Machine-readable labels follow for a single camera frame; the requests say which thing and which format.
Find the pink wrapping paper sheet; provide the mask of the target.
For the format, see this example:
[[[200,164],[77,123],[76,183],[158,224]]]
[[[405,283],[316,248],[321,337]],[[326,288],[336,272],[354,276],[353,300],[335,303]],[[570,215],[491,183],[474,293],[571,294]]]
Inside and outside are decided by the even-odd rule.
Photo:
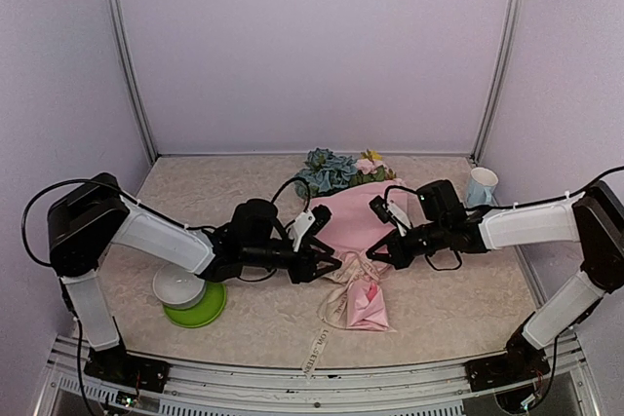
[[[383,196],[391,185],[401,185],[402,180],[371,182],[340,191],[328,197],[315,198],[311,206],[327,206],[331,220],[319,232],[318,239],[335,250],[334,257],[345,250],[366,251],[394,226],[382,223],[371,210],[369,202]]]

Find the beige printed ribbon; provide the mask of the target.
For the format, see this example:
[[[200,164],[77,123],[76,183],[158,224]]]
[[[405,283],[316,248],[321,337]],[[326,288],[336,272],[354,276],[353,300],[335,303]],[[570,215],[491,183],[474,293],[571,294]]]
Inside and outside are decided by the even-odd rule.
[[[363,251],[345,250],[338,259],[342,266],[324,275],[336,288],[317,310],[323,325],[301,364],[306,379],[313,376],[334,330],[394,332],[381,286],[390,266],[368,259]]]

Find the pale pink fake flower stem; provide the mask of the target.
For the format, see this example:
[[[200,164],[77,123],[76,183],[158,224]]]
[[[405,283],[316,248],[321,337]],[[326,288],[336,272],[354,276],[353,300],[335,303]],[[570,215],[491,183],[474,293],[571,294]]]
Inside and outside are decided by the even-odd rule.
[[[381,161],[370,161],[363,158],[362,153],[355,167],[364,182],[380,182],[396,178],[396,173],[383,161],[383,158]]]

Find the blue fake flower bunch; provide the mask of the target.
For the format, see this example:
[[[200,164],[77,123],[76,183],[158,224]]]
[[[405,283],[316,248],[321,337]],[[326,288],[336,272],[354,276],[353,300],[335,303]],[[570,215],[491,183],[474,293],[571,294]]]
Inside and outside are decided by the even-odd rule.
[[[304,168],[295,176],[306,181],[311,197],[326,197],[350,187],[351,179],[357,174],[356,160],[352,156],[338,155],[330,149],[316,148],[307,154]],[[294,184],[296,195],[305,199],[307,189],[304,182]]]

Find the yellow fake flower stem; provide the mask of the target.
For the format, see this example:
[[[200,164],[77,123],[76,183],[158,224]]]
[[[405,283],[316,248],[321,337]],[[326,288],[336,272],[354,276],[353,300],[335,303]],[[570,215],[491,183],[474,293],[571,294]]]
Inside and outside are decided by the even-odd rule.
[[[368,159],[370,161],[381,161],[382,160],[382,156],[374,151],[374,150],[370,150],[367,149],[365,152],[362,153],[362,157],[365,159]]]

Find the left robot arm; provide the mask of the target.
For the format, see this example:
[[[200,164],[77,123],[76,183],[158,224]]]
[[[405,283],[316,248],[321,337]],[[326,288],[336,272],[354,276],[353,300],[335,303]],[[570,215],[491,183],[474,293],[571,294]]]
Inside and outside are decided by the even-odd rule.
[[[98,277],[112,246],[210,283],[251,267],[283,270],[292,284],[309,284],[342,266],[318,238],[332,218],[326,206],[307,208],[286,225],[275,202],[251,198],[218,227],[191,227],[130,196],[108,172],[65,184],[70,192],[47,211],[49,263],[99,367],[118,382],[130,380],[137,362],[126,351]]]

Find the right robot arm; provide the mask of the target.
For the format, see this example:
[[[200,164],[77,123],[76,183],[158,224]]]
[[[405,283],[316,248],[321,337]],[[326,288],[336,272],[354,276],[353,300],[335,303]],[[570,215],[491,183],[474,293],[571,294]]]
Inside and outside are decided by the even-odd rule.
[[[467,208],[446,179],[413,194],[426,219],[418,226],[387,194],[370,201],[379,220],[394,228],[369,248],[369,259],[400,270],[418,256],[431,259],[442,250],[460,259],[518,247],[525,253],[561,254],[577,261],[569,278],[509,340],[514,347],[498,361],[499,373],[507,380],[522,379],[536,365],[535,350],[584,321],[606,295],[623,285],[623,205],[600,179],[572,193],[510,207]]]

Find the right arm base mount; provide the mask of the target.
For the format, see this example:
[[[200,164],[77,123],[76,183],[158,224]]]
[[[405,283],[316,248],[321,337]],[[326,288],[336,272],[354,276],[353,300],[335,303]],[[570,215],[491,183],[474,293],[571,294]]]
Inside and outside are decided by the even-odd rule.
[[[472,392],[505,387],[546,375],[551,367],[543,352],[506,352],[487,358],[471,359],[465,370]]]

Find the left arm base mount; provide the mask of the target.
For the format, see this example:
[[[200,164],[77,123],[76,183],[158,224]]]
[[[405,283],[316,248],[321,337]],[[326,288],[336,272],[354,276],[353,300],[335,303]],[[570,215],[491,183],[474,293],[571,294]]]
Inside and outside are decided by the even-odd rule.
[[[162,394],[170,365],[163,360],[139,357],[126,352],[93,352],[87,359],[84,371],[88,376],[108,383]]]

